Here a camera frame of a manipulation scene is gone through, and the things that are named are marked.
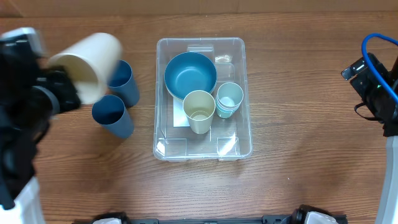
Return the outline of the tall cream cup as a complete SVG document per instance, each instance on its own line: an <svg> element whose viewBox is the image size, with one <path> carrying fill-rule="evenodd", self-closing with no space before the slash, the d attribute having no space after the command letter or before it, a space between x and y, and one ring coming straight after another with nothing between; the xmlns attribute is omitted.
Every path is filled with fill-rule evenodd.
<svg viewBox="0 0 398 224"><path fill-rule="evenodd" d="M196 134L205 134L210 130L215 108L215 99L203 90L192 91L183 100L183 111Z"/></svg>
<svg viewBox="0 0 398 224"><path fill-rule="evenodd" d="M63 67L81 103L90 105L106 93L122 51L122 45L115 36L98 32L50 57L47 65Z"/></svg>

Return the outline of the tall blue cup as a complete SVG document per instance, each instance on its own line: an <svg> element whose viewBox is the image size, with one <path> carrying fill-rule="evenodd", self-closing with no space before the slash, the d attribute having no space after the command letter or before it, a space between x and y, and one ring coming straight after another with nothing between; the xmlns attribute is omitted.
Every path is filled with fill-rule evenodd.
<svg viewBox="0 0 398 224"><path fill-rule="evenodd" d="M139 89L134 79L132 68L124 60L119 60L108 82L108 87L123 100L126 107L132 107L139 101Z"/></svg>
<svg viewBox="0 0 398 224"><path fill-rule="evenodd" d="M105 95L91 110L93 119L119 138L126 139L134 131L134 123L124 102L116 95Z"/></svg>

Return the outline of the small grey cup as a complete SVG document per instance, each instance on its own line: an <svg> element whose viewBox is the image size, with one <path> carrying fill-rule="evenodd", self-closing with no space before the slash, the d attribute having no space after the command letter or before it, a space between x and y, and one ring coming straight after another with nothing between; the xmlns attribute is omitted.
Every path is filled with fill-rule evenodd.
<svg viewBox="0 0 398 224"><path fill-rule="evenodd" d="M216 100L219 105L231 110L240 106L243 97L243 89L237 83L226 82L218 88Z"/></svg>

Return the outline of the dark blue bowl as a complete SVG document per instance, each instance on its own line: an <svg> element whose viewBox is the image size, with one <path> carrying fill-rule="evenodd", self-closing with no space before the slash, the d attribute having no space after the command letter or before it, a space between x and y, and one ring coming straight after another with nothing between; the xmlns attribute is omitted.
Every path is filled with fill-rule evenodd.
<svg viewBox="0 0 398 224"><path fill-rule="evenodd" d="M167 64L164 72L165 86L181 98L195 90L212 93L217 79L215 64L196 52L178 54Z"/></svg>

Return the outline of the small light blue cup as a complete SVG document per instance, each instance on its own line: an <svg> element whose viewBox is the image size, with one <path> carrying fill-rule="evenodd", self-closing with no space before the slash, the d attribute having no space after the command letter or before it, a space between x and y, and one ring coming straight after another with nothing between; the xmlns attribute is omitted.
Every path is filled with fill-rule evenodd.
<svg viewBox="0 0 398 224"><path fill-rule="evenodd" d="M216 111L217 112L224 112L224 113L232 113L234 114L239 108L239 105L237 106L225 106L225 105L221 105L221 104L216 104Z"/></svg>

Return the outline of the small mint green cup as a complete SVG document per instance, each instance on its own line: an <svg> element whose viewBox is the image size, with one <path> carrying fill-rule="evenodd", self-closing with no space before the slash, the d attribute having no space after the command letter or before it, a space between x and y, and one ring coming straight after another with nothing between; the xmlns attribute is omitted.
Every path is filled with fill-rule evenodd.
<svg viewBox="0 0 398 224"><path fill-rule="evenodd" d="M217 112L217 115L222 119L230 118L233 114L232 113L224 113L224 112Z"/></svg>

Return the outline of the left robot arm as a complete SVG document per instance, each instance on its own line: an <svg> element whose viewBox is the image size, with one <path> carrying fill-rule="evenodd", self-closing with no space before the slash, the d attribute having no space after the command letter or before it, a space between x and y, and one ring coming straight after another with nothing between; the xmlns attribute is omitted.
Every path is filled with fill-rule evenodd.
<svg viewBox="0 0 398 224"><path fill-rule="evenodd" d="M81 106L63 67L1 74L1 223L44 223L33 165L52 116Z"/></svg>

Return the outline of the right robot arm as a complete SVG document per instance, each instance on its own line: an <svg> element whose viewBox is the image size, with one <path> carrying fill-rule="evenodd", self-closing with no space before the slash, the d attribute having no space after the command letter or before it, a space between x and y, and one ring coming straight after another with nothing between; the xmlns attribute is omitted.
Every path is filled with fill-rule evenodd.
<svg viewBox="0 0 398 224"><path fill-rule="evenodd" d="M347 68L351 86L361 97L354 110L365 106L372 116L369 121L382 124L386 138L386 173L382 188L376 223L397 223L397 103L379 84L364 58Z"/></svg>

